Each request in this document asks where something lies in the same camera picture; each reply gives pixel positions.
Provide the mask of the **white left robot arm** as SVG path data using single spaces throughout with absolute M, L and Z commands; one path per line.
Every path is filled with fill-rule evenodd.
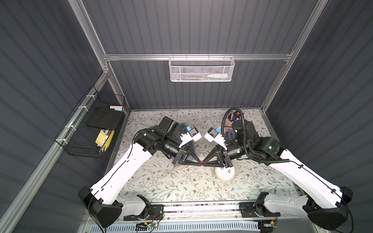
M 78 196 L 88 214 L 105 233 L 121 216 L 147 219 L 155 215 L 143 195 L 119 200 L 118 195 L 135 172 L 156 152 L 162 152 L 173 164 L 202 166 L 192 142 L 201 139 L 200 132 L 165 116 L 158 125 L 135 133 L 125 155 L 91 188 L 83 187 Z

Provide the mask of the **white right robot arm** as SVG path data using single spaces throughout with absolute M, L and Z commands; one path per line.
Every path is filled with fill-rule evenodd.
M 277 196 L 268 191 L 260 192 L 253 204 L 240 203 L 242 217 L 254 212 L 259 217 L 274 217 L 291 214 L 308 218 L 316 226 L 337 231 L 347 220 L 353 221 L 348 207 L 353 191 L 334 185 L 304 163 L 290 150 L 280 146 L 273 137 L 259 136 L 254 124 L 244 118 L 241 109 L 233 107 L 226 111 L 221 126 L 210 128 L 205 134 L 215 148 L 203 161 L 205 167 L 229 169 L 233 160 L 252 160 L 282 173 L 305 194 L 301 196 Z

